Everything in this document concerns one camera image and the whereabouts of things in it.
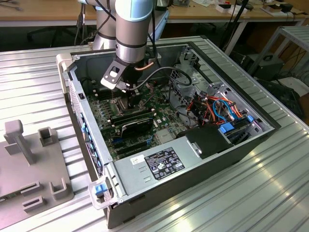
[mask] metal case frame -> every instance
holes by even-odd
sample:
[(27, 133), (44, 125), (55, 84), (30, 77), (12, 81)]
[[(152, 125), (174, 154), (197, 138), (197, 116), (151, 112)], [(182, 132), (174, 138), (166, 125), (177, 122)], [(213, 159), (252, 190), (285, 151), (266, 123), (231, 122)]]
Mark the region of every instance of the metal case frame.
[[(207, 65), (211, 68), (211, 70), (217, 74), (219, 77), (224, 79), (225, 83), (232, 87), (232, 89), (241, 96), (243, 100), (253, 108), (256, 113), (261, 116), (272, 128), (269, 132), (263, 134), (260, 137), (252, 139), (250, 142), (240, 146), (238, 149), (232, 149), (224, 154), (216, 154), (213, 155), (210, 159), (205, 159), (198, 167), (188, 170), (187, 172), (182, 172), (181, 174), (174, 176), (173, 178), (165, 181), (164, 183), (158, 184), (155, 188), (146, 189), (144, 192), (138, 192), (135, 195), (127, 196), (125, 189), (122, 185), (121, 180), (118, 178), (116, 168), (112, 162), (109, 154), (104, 153), (103, 163), (106, 165), (107, 174), (111, 179), (113, 179), (113, 186), (115, 187), (120, 200), (115, 205), (108, 206), (105, 209), (105, 213), (107, 215), (108, 220), (108, 228), (114, 228), (115, 226), (126, 222), (136, 215), (158, 205), (159, 203), (169, 199), (170, 197), (180, 193), (181, 191), (186, 190), (189, 187), (196, 185), (197, 183), (209, 178), (210, 176), (216, 174), (217, 172), (227, 168), (230, 165), (233, 165), (244, 158), (251, 150), (253, 150), (257, 145), (265, 141), (268, 137), (270, 137), (276, 130), (280, 128), (280, 125), (270, 117), (267, 112), (265, 112), (251, 97), (245, 93), (241, 88), (237, 86), (237, 84), (222, 70), (220, 69), (206, 54), (204, 54), (194, 43), (179, 43), (179, 45), (190, 45), (193, 47), (194, 51), (206, 62)], [(175, 46), (177, 44), (161, 44), (162, 46)], [(108, 51), (98, 51), (98, 52), (82, 52), (82, 53), (72, 53), (73, 59), (78, 59), (79, 56), (83, 55), (98, 55), (98, 54), (106, 54), (114, 52), (114, 50)], [(87, 105), (87, 100), (83, 96), (84, 92), (81, 88), (79, 82), (76, 78), (72, 77), (70, 74), (71, 71), (74, 71), (76, 67), (73, 64), (73, 60), (71, 65), (66, 70), (69, 80), (70, 92), (75, 93), (75, 96), (71, 101), (78, 110), (90, 111), (89, 105)], [(93, 124), (94, 117), (92, 115), (85, 116), (87, 123)], [(97, 135), (97, 131), (92, 131), (92, 137), (94, 138)]]

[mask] black cable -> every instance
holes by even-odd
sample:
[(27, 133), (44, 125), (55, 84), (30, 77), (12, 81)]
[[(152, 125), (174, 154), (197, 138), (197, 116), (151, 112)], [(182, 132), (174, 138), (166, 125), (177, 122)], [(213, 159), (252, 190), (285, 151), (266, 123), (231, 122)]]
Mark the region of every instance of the black cable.
[(98, 31), (99, 30), (101, 30), (101, 28), (107, 23), (107, 21), (110, 19), (110, 14), (107, 16), (107, 18), (106, 18), (106, 20), (99, 26), (99, 28), (95, 31), (95, 32), (92, 32), (92, 33), (90, 33), (90, 35), (87, 37), (87, 38), (85, 38), (82, 42), (81, 42), (81, 44), (80, 45), (82, 45), (86, 40), (89, 40), (89, 39), (91, 39), (91, 38), (93, 38), (97, 33), (98, 33)]
[(85, 31), (85, 14), (86, 14), (86, 5), (84, 4), (83, 8), (83, 30), (82, 30), (82, 41), (84, 40), (84, 31)]
[(99, 2), (99, 0), (95, 0), (96, 3), (105, 11), (105, 13), (107, 13), (109, 15), (109, 17), (111, 17), (113, 20), (116, 21), (116, 18), (111, 14), (111, 11), (107, 11), (106, 8), (101, 4), (101, 2)]
[[(292, 57), (289, 57), (288, 60), (287, 60), (285, 63), (287, 63), (289, 60), (291, 60), (291, 59), (293, 59), (294, 57), (297, 57), (297, 56), (298, 56), (298, 54), (297, 54), (297, 55), (294, 55), (294, 56), (292, 56)], [(287, 77), (289, 74), (291, 74), (290, 71), (284, 71), (284, 72), (282, 72), (282, 73), (287, 73), (287, 74), (286, 74), (285, 76), (282, 76), (281, 73), (280, 73), (281, 70), (282, 70), (282, 68), (283, 68), (283, 66), (280, 68), (280, 70), (279, 70), (278, 73), (275, 75), (275, 77), (277, 77), (277, 78), (279, 78), (279, 77), (284, 78), (284, 77)]]
[(76, 46), (78, 33), (79, 33), (80, 29), (81, 29), (81, 18), (83, 17), (83, 9), (84, 9), (84, 4), (81, 3), (81, 11), (80, 11), (80, 13), (78, 15), (77, 25), (76, 25), (77, 31), (76, 31), (76, 35), (75, 35), (75, 39), (74, 39), (74, 46)]
[(138, 86), (134, 87), (134, 88), (129, 88), (128, 91), (134, 91), (140, 87), (142, 87), (150, 78), (152, 78), (157, 72), (159, 72), (160, 70), (164, 70), (164, 69), (171, 69), (171, 70), (175, 70), (180, 72), (181, 74), (183, 74), (188, 80), (189, 83), (179, 83), (180, 85), (183, 86), (190, 86), (192, 84), (192, 80), (190, 78), (190, 76), (185, 73), (184, 71), (182, 71), (181, 69), (175, 68), (175, 67), (162, 67), (162, 68), (158, 68), (157, 70), (153, 71), (141, 84), (139, 84)]
[(289, 45), (287, 45), (287, 47), (280, 53), (278, 58), (280, 58), (290, 46), (291, 46), (291, 42), (289, 42)]
[(172, 106), (172, 104), (170, 103), (170, 91), (171, 91), (171, 88), (172, 88), (172, 85), (169, 86), (169, 105), (170, 105), (170, 107), (171, 107), (174, 111), (177, 111), (180, 115), (183, 115), (183, 116), (187, 117), (188, 119), (191, 119), (191, 120), (193, 120), (194, 122), (196, 122), (196, 119), (190, 117), (189, 115), (183, 114), (182, 112), (179, 112), (178, 110), (176, 110), (176, 108), (174, 108), (174, 107)]
[(228, 22), (227, 26), (229, 26), (229, 25), (230, 25), (230, 23), (231, 23), (231, 21), (232, 21), (232, 18), (233, 18), (233, 15), (234, 15), (234, 11), (235, 11), (235, 8), (236, 8), (236, 2), (235, 2), (235, 4), (234, 4), (233, 13), (232, 13), (232, 15), (231, 15), (231, 17), (230, 17), (230, 21)]
[(299, 51), (298, 51), (297, 57), (296, 57), (296, 59), (295, 59), (295, 62), (294, 62), (294, 64), (293, 64), (293, 66), (290, 68), (289, 73), (296, 67), (297, 60), (298, 60), (298, 56), (299, 56), (299, 54), (300, 54), (300, 50), (301, 50), (301, 48), (299, 47)]
[(220, 42), (220, 46), (219, 46), (220, 49), (223, 49), (223, 47), (224, 47), (224, 45), (225, 45), (225, 42), (226, 42), (226, 40), (227, 40), (228, 35), (229, 35), (230, 33), (233, 34), (233, 31), (234, 31), (235, 28), (237, 27), (238, 20), (239, 20), (239, 18), (240, 18), (240, 16), (241, 16), (241, 14), (242, 14), (242, 12), (243, 12), (245, 6), (247, 5), (248, 1), (249, 1), (249, 0), (243, 0), (242, 5), (241, 5), (241, 8), (240, 8), (240, 10), (238, 11), (238, 13), (237, 13), (237, 15), (236, 15), (236, 17), (235, 17), (235, 19), (234, 19), (232, 25), (228, 25), (228, 26), (227, 26), (227, 29), (225, 30), (225, 32), (224, 32), (224, 34), (223, 34), (223, 36), (222, 36), (222, 40), (221, 40), (221, 42)]

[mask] power supply label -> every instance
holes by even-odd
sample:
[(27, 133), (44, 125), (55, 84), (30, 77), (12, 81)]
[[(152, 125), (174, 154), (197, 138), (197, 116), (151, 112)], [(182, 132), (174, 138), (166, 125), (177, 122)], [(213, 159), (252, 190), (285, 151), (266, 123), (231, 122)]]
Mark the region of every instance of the power supply label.
[(145, 161), (156, 180), (184, 169), (183, 163), (172, 147), (145, 157)]

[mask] table leg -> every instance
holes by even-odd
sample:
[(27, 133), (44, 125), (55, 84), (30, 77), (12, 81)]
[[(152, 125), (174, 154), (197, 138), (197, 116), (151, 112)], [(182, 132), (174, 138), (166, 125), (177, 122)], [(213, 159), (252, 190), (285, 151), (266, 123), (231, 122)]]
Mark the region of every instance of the table leg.
[[(298, 21), (295, 26), (301, 26), (303, 24), (305, 20), (301, 20), (301, 21)], [(279, 56), (281, 54), (281, 52), (283, 51), (283, 49), (285, 48), (285, 46), (288, 44), (290, 40), (285, 38), (283, 40), (283, 42), (280, 44), (280, 46), (277, 48), (277, 50), (275, 51), (275, 55), (276, 56)]]
[(237, 27), (237, 29), (236, 29), (236, 31), (235, 31), (231, 41), (229, 42), (229, 44), (228, 44), (228, 46), (227, 46), (227, 48), (225, 50), (225, 54), (227, 54), (228, 56), (231, 54), (235, 44), (237, 43), (240, 35), (242, 34), (243, 30), (245, 29), (247, 23), (248, 22), (245, 20), (245, 21), (241, 22), (238, 25), (238, 27)]
[(272, 37), (269, 39), (269, 41), (267, 42), (267, 44), (265, 45), (265, 47), (263, 48), (262, 52), (258, 55), (257, 59), (255, 60), (255, 62), (252, 64), (252, 66), (250, 67), (250, 69), (248, 70), (248, 74), (252, 75), (255, 71), (255, 69), (257, 68), (257, 66), (259, 65), (259, 63), (261, 62), (261, 60), (264, 58), (264, 56), (266, 55), (266, 52), (269, 51), (269, 49), (271, 48), (271, 46), (273, 45), (273, 43), (277, 40), (279, 33), (280, 33), (281, 27), (278, 27), (275, 31), (275, 33), (272, 35)]

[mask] aluminum extrusion table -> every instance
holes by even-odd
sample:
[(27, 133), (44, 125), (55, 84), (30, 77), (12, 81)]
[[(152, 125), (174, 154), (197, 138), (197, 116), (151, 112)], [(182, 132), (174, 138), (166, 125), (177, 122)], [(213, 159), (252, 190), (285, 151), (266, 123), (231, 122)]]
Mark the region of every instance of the aluminum extrusion table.
[[(308, 231), (308, 126), (264, 90), (209, 40), (193, 41), (282, 126), (241, 162), (161, 203), (111, 231)], [(92, 207), (88, 170), (62, 95), (56, 54), (87, 46), (0, 53), (0, 139), (3, 122), (23, 120), (25, 132), (55, 128), (74, 190), (74, 198), (35, 215), (8, 231), (107, 231), (102, 210)], [(207, 65), (201, 70), (218, 77)]]
[[(262, 52), (259, 54), (255, 62), (250, 67), (248, 71), (249, 74), (252, 74), (254, 70), (256, 70), (259, 63), (262, 61), (266, 53), (269, 51), (271, 46), (275, 43), (275, 41), (278, 39), (280, 35), (283, 35), (285, 39), (276, 50), (275, 52), (276, 56), (279, 56), (279, 54), (282, 52), (282, 50), (285, 48), (285, 46), (288, 44), (289, 41), (297, 44), (299, 47), (309, 52), (309, 27), (307, 26), (278, 27), (275, 33), (272, 35), (272, 37), (269, 39), (269, 41), (263, 48)], [(304, 63), (304, 65), (299, 69), (297, 73), (299, 74), (308, 65), (309, 60), (307, 60), (307, 62)]]

